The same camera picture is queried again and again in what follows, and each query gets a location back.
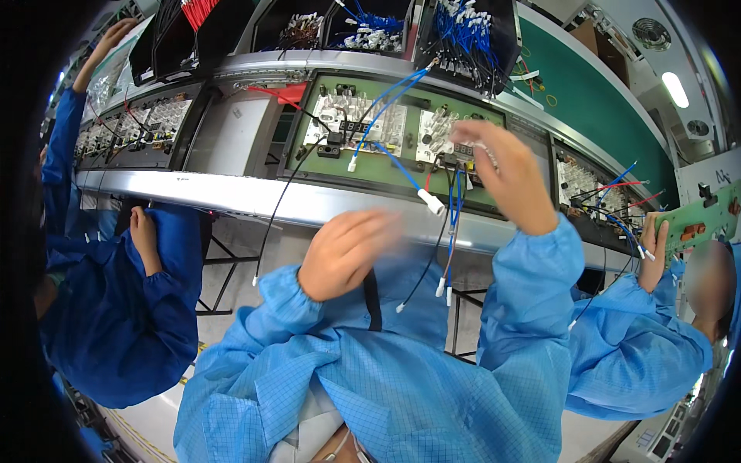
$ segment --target blue wires bundle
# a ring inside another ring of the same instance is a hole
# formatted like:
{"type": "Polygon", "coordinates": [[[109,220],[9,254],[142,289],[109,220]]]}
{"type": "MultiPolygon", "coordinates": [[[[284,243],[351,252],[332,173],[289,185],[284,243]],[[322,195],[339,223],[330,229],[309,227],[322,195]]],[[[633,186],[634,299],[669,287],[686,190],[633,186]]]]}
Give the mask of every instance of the blue wires bundle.
{"type": "Polygon", "coordinates": [[[358,13],[353,13],[342,0],[334,0],[340,7],[344,8],[348,14],[354,18],[347,19],[350,24],[357,24],[357,32],[349,37],[335,41],[333,46],[345,46],[350,49],[360,50],[381,50],[403,52],[402,34],[404,32],[404,21],[398,20],[393,16],[382,17],[372,13],[366,13],[360,6],[360,2],[355,0],[355,6],[358,13]]]}
{"type": "Polygon", "coordinates": [[[470,77],[475,88],[493,89],[500,67],[491,49],[491,14],[477,13],[474,3],[438,1],[433,20],[437,40],[424,53],[437,55],[441,69],[470,77]]]}

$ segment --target white ceramic connector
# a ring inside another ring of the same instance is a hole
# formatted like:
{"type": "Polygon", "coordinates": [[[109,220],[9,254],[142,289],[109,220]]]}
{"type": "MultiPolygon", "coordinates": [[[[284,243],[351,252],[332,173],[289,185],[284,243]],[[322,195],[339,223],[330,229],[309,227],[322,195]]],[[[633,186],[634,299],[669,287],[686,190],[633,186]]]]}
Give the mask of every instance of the white ceramic connector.
{"type": "Polygon", "coordinates": [[[435,297],[442,296],[443,291],[445,291],[445,277],[443,276],[440,279],[440,283],[437,285],[437,289],[435,290],[435,297]]]}
{"type": "Polygon", "coordinates": [[[417,190],[417,195],[422,198],[422,200],[427,204],[427,207],[436,216],[439,216],[440,214],[442,214],[442,211],[445,210],[445,205],[441,203],[441,201],[437,197],[432,196],[430,193],[426,192],[422,188],[417,190]]]}

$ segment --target fan grille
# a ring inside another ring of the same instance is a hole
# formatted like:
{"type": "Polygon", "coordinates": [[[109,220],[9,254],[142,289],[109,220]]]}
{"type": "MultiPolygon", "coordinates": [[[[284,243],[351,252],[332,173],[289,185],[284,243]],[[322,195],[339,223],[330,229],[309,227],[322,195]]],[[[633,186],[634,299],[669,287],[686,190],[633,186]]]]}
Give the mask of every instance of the fan grille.
{"type": "Polygon", "coordinates": [[[646,50],[666,51],[671,45],[669,31],[656,19],[641,18],[634,22],[633,37],[646,50]]]}

